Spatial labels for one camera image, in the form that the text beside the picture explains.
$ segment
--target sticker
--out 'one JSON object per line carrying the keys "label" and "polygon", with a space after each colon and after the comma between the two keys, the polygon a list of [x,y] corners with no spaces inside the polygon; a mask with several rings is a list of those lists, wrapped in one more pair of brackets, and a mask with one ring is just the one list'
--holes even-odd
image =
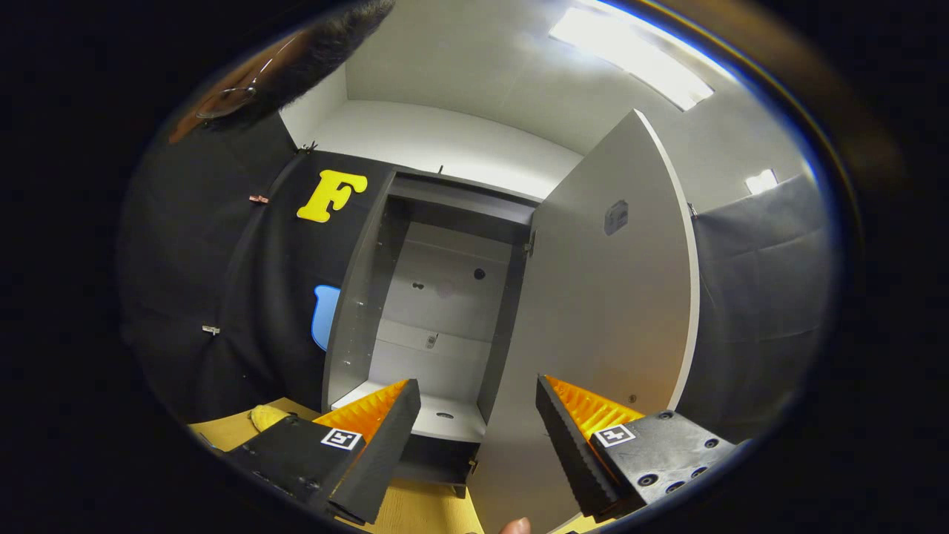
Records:
{"label": "sticker", "polygon": [[333,211],[340,211],[354,191],[362,193],[368,185],[369,181],[365,176],[329,169],[322,171],[320,183],[316,184],[316,189],[313,190],[313,195],[309,198],[307,205],[297,210],[297,217],[314,222],[326,222],[329,220],[331,203]]}
{"label": "sticker", "polygon": [[606,210],[606,217],[603,221],[603,231],[608,236],[612,236],[617,230],[626,226],[629,222],[629,204],[625,200],[620,200]]}
{"label": "sticker", "polygon": [[617,425],[609,429],[603,429],[596,432],[596,437],[600,439],[600,443],[604,447],[613,447],[614,445],[619,445],[620,443],[626,443],[629,440],[636,439],[636,436],[633,435],[633,432],[629,431],[628,428],[623,425]]}
{"label": "sticker", "polygon": [[316,294],[316,308],[313,309],[313,324],[309,330],[313,341],[316,341],[316,344],[325,351],[329,346],[329,331],[333,327],[336,302],[340,299],[340,288],[319,285],[313,293]]}
{"label": "sticker", "polygon": [[329,445],[330,447],[352,450],[356,447],[356,444],[359,443],[359,438],[361,437],[363,437],[363,435],[358,432],[333,429],[329,431],[329,434],[327,434],[320,443]]}

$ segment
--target blue foam shape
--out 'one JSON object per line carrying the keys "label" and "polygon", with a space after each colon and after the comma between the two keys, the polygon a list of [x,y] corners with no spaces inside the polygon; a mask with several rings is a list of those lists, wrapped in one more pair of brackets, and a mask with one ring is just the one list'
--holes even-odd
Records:
{"label": "blue foam shape", "polygon": [[336,302],[340,299],[340,288],[321,285],[316,286],[313,293],[316,295],[316,309],[313,310],[313,326],[310,332],[313,334],[313,341],[325,351],[329,345],[333,316],[336,315]]}

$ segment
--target open cabinet door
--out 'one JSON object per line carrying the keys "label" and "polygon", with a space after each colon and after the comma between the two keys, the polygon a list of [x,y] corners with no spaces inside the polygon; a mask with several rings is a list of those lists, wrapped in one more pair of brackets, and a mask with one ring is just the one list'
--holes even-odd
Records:
{"label": "open cabinet door", "polygon": [[534,212],[511,347],[469,478],[485,532],[528,516],[549,532],[579,507],[534,407],[550,374],[651,413],[673,409],[698,326],[698,259],[676,173],[629,113]]}

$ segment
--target black cloth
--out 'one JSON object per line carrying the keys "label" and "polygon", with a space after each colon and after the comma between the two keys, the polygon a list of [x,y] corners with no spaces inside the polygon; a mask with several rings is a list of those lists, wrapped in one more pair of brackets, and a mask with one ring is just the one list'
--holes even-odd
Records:
{"label": "black cloth", "polygon": [[[280,396],[320,408],[326,353],[310,335],[313,289],[342,285],[391,165],[295,152],[274,114],[248,130],[198,130],[159,146],[132,180],[118,243],[122,333],[186,422]],[[326,168],[369,185],[327,223],[297,218]]]}
{"label": "black cloth", "polygon": [[801,386],[832,317],[843,257],[817,183],[799,176],[694,219],[700,296],[677,410],[740,442]]}

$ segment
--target eyeglasses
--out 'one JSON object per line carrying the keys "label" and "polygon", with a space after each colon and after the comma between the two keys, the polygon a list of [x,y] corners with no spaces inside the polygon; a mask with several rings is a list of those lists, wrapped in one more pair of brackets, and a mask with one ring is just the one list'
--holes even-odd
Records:
{"label": "eyeglasses", "polygon": [[[257,70],[253,74],[253,78],[244,86],[235,86],[219,91],[214,96],[209,97],[201,106],[198,107],[195,112],[195,116],[198,119],[216,119],[218,117],[224,117],[225,115],[230,115],[246,105],[248,102],[253,100],[257,95],[257,85],[260,82],[264,71],[267,70],[267,67],[270,63],[281,52],[283,52],[296,38],[299,36],[299,33],[294,34],[289,41],[284,43],[280,49],[274,52],[273,56],[270,57],[263,67],[260,67],[260,70]],[[250,74],[244,76],[242,80],[246,80]]]}

